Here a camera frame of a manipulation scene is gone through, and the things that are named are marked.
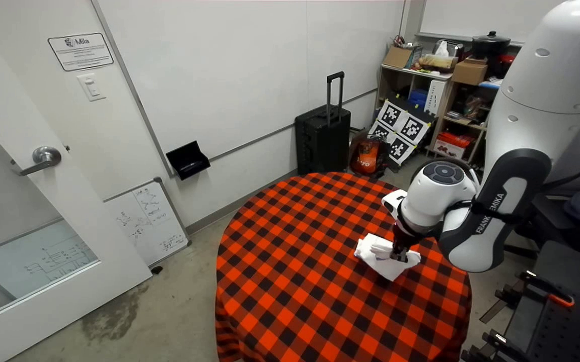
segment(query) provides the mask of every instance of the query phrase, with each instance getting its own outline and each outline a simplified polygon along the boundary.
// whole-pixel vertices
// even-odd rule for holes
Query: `red plaid tablecloth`
[[[392,185],[311,172],[251,200],[218,251],[222,359],[458,359],[468,336],[468,274],[434,239],[424,264],[388,281],[354,257],[360,237],[392,239]]]

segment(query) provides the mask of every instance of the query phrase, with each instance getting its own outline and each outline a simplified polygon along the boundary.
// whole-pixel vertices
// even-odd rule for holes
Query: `box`
[[[482,81],[486,81],[486,74],[486,61],[462,61],[456,65],[452,81],[462,84],[479,84]]]
[[[434,151],[444,152],[452,159],[464,159],[464,155],[472,147],[472,142],[473,142],[472,137],[442,133],[434,142]]]
[[[411,48],[398,48],[398,47],[390,47],[388,56],[386,56],[386,66],[390,68],[405,68],[405,65],[411,58]]]

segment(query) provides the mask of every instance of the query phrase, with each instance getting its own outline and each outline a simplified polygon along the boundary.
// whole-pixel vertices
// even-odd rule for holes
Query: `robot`
[[[580,133],[580,0],[562,1],[533,33],[501,83],[487,128],[482,180],[464,164],[431,160],[410,191],[384,200],[398,219],[398,241],[392,251],[372,245],[380,259],[411,267],[410,248],[436,235],[462,269],[486,272],[501,264],[513,225]]]

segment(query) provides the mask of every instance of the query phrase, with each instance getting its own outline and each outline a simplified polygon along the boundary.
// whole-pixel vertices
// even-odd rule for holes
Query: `black suitcase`
[[[338,79],[338,107],[331,87]],[[298,172],[342,171],[348,164],[351,113],[342,109],[345,72],[327,76],[327,105],[294,119]]]

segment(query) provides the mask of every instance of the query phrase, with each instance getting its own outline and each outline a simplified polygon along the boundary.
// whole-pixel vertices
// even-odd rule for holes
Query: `door handle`
[[[52,147],[38,147],[33,151],[35,164],[28,169],[21,169],[21,174],[31,174],[49,166],[56,166],[63,160],[63,152]]]

